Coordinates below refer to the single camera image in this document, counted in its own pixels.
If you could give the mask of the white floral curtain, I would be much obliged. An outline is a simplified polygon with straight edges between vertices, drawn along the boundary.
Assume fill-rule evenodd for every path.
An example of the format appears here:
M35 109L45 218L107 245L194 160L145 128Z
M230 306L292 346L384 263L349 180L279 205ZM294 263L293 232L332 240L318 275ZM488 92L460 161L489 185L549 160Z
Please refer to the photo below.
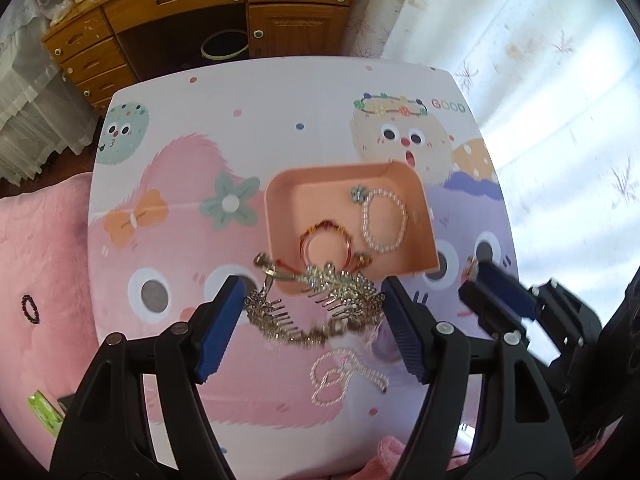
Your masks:
M602 321L639 265L639 40L615 0L355 0L348 55L446 70L506 196L518 270Z

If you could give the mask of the round bin under desk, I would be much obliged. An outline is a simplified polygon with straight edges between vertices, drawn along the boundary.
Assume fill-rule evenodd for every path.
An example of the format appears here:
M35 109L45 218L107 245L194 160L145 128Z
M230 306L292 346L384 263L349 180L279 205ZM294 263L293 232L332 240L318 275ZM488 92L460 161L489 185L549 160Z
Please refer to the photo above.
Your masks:
M200 51L201 57L209 62L236 60L248 52L247 33L242 29L215 32L201 43Z

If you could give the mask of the pink plastic tray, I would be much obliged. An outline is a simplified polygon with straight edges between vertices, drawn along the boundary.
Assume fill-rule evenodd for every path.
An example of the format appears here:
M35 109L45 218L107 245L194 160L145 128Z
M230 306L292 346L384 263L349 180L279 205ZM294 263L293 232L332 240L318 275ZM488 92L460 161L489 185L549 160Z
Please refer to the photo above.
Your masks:
M358 184L369 190L362 205L350 199ZM343 269L358 252L371 258L362 273L375 283L439 269L422 182L402 162L284 170L266 187L265 211L268 252L291 270Z

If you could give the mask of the green packet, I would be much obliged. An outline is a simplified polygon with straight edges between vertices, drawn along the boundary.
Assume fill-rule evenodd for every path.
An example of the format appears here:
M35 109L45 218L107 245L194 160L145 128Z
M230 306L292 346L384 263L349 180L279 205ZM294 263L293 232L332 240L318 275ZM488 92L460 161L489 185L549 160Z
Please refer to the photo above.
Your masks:
M60 433L64 422L64 416L61 412L50 403L40 390L36 390L28 397L27 404L34 415L43 424L43 427L56 438Z

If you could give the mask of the white lace covered furniture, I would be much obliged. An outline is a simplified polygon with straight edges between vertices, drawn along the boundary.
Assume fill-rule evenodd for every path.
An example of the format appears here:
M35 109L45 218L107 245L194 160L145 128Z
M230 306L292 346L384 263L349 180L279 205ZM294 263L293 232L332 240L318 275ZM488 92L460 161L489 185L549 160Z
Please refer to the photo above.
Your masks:
M12 184L93 140L98 114L41 41L69 8L68 0L11 0L1 14L1 177Z

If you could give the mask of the wooden desk with drawers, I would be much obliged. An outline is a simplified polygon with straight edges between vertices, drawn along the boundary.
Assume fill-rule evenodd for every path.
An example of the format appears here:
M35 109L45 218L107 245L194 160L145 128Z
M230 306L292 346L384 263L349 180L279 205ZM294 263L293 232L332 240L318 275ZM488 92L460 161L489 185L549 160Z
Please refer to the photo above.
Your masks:
M99 113L114 94L209 62L201 43L245 30L246 58L337 55L352 0L92 0L73 7L42 42Z

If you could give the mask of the cartoon printed tablecloth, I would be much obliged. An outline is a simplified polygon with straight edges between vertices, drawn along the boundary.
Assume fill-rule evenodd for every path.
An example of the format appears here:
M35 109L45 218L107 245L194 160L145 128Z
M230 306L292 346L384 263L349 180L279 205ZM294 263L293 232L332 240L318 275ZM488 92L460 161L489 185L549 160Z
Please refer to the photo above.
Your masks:
M480 336L465 267L516 269L506 205L468 103L444 70L270 58L155 78L106 103L89 205L100 337L160 333L228 276L367 255L440 320ZM357 469L406 440L425 396L386 326L303 347L246 318L198 392L240 479Z

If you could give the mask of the gold leaf hair comb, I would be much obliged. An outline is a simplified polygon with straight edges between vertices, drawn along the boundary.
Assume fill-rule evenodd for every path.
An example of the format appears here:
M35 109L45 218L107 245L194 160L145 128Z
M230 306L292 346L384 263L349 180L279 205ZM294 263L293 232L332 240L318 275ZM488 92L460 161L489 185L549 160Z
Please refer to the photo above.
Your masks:
M279 268L261 252L254 266L265 275L260 289L248 292L248 322L267 339L304 348L322 347L349 333L378 328L385 296L361 272L338 270L333 263L303 272Z

